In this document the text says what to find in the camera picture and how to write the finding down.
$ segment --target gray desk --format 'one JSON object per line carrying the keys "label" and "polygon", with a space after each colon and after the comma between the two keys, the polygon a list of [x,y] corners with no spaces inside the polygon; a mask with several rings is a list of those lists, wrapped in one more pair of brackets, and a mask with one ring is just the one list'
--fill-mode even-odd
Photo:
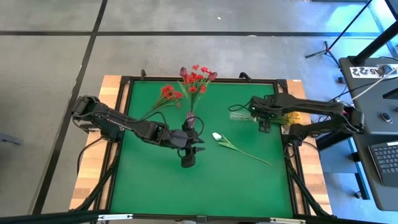
{"label": "gray desk", "polygon": [[[372,67],[382,63],[397,62],[385,58],[369,58],[366,62],[366,66]],[[349,68],[352,67],[352,65],[347,58],[341,58],[340,65],[343,75],[346,78],[349,90],[352,90],[357,86],[376,81],[376,79],[353,78],[351,72],[349,71]],[[388,100],[391,102],[386,103],[386,100],[382,99],[381,97],[382,94],[397,87],[398,79],[382,82],[370,89],[357,100],[354,100],[355,107],[364,113],[365,125],[367,126],[367,134],[355,134],[353,136],[353,140],[358,151],[359,160],[363,165],[376,206],[380,210],[389,211],[398,211],[398,188],[386,187],[381,184],[376,168],[372,161],[372,157],[369,153],[368,146],[382,142],[398,140],[398,126],[396,125],[398,123],[398,113],[390,111],[393,107],[392,105],[395,105],[395,107],[398,106],[398,100]],[[364,89],[366,89],[366,87],[351,92],[351,96],[356,96]],[[388,111],[388,113],[393,116],[393,119],[395,119],[394,124],[386,123],[387,126],[383,124],[378,117],[378,113],[382,111]],[[396,133],[397,135],[387,133],[388,131]]]}

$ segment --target computer mouse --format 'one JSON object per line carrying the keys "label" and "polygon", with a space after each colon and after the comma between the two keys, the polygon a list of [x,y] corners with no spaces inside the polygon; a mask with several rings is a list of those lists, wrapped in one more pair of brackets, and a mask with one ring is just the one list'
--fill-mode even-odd
{"label": "computer mouse", "polygon": [[382,114],[381,114],[381,118],[382,118],[385,122],[387,122],[387,123],[389,123],[389,124],[392,124],[392,118],[391,118],[391,116],[390,116],[389,114],[387,114],[387,113],[382,113]]}

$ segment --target white cable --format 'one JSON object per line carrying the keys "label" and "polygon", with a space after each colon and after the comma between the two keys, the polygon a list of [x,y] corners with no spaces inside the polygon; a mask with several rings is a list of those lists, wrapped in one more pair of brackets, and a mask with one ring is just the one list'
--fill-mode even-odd
{"label": "white cable", "polygon": [[371,86],[369,86],[367,89],[365,89],[362,93],[356,95],[354,98],[352,98],[351,100],[355,100],[358,97],[362,96],[363,94],[365,94],[367,91],[369,91],[371,88],[373,88],[375,85],[377,85],[379,82],[383,81],[383,79],[385,79],[387,76],[389,76],[390,74],[392,74],[393,72],[395,72],[398,69],[398,67],[394,68],[391,72],[389,72],[388,74],[384,75],[381,79],[379,79],[377,82],[373,83]]}

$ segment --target device on desk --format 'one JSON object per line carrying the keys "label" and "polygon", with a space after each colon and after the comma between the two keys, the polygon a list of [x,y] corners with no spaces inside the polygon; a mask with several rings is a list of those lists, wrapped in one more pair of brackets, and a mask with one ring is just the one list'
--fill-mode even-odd
{"label": "device on desk", "polygon": [[383,185],[398,187],[398,141],[369,146]]}

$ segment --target clear vase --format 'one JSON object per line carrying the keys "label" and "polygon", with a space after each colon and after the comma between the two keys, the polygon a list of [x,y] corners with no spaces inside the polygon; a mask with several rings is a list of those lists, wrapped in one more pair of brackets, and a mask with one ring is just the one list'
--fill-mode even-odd
{"label": "clear vase", "polygon": [[191,118],[193,116],[195,116],[194,112],[193,111],[188,111],[188,113],[187,113],[187,125],[190,128],[193,128],[194,125],[195,125],[195,118]]}

